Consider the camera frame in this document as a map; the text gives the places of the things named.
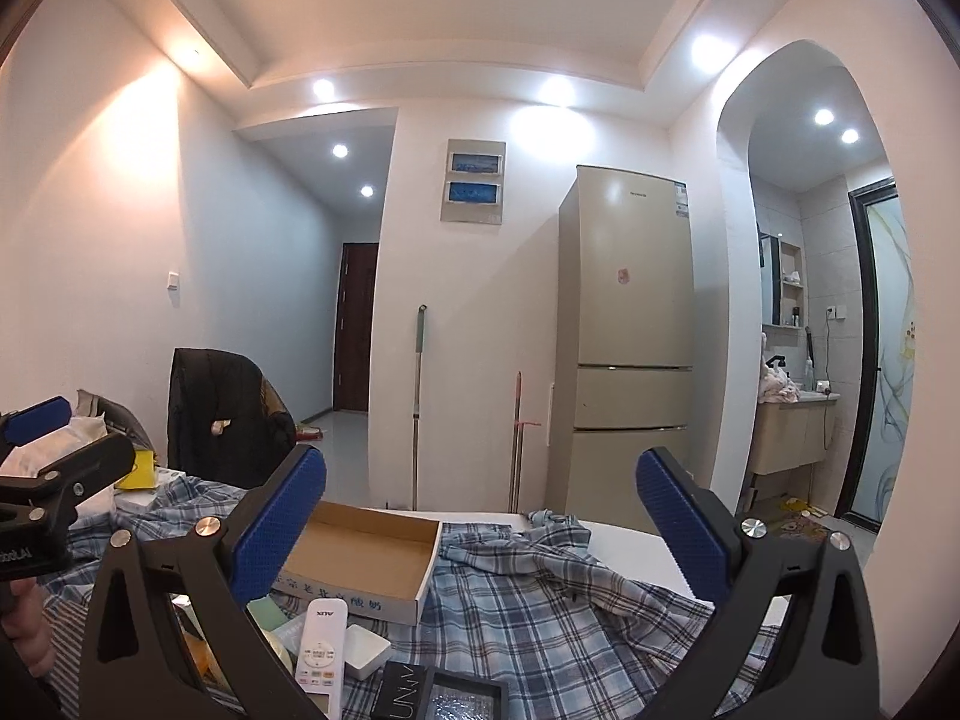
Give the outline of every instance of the blue panel window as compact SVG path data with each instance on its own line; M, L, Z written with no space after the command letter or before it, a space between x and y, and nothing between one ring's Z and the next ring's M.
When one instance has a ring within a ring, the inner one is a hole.
M472 202L496 205L496 184L474 184L467 181L451 181L446 198L450 202Z
M453 172L500 172L500 157L496 154L457 154L450 159Z

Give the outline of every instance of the remote control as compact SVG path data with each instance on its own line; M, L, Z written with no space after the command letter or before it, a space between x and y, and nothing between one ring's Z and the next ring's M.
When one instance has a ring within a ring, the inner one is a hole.
M310 602L296 662L296 682L330 720L340 720L346 635L346 601L318 598Z

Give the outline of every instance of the finger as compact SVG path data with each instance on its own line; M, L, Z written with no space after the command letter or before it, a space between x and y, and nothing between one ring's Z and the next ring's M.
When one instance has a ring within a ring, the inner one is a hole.
M36 586L37 580L33 577L27 577L26 579L14 579L10 582L10 591L16 596L26 595Z
M37 635L31 638L18 638L13 642L13 649L20 656L21 661L27 665L27 668L33 668L42 664L51 650L50 627L43 625L37 632Z
M0 620L4 633L11 640L34 637L42 623L43 596L37 586L34 586L27 595L20 596L16 608Z
M53 647L50 647L47 650L47 654L43 656L38 664L34 664L30 667L30 674L36 679L40 677L45 677L50 673L50 670L54 667L56 663L56 650Z

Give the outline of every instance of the beige refrigerator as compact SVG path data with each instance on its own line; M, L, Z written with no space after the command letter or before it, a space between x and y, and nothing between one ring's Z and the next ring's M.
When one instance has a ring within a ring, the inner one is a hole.
M656 533L637 457L683 464L693 390L693 264L685 185L577 167L560 206L557 360L546 504Z

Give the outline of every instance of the bathroom tile wall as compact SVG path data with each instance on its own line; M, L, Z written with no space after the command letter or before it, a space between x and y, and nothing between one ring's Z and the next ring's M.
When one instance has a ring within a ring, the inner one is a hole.
M827 459L793 471L792 494L806 498L813 469L812 501L833 512L853 443L863 357L863 296L853 214L846 176L827 181L798 198L805 242L806 323L813 336L814 370L840 395ZM827 306L846 306L846 319L831 319ZM829 349L827 349L829 330Z
M798 194L787 191L751 175L750 183L754 192L754 208L757 211L757 224L760 232L800 247L803 246L803 222L800 219ZM778 329L764 327L767 334L767 348L763 353L765 360L781 354L786 360L786 370L790 378L803 381L803 365L806 362L806 336L803 330Z

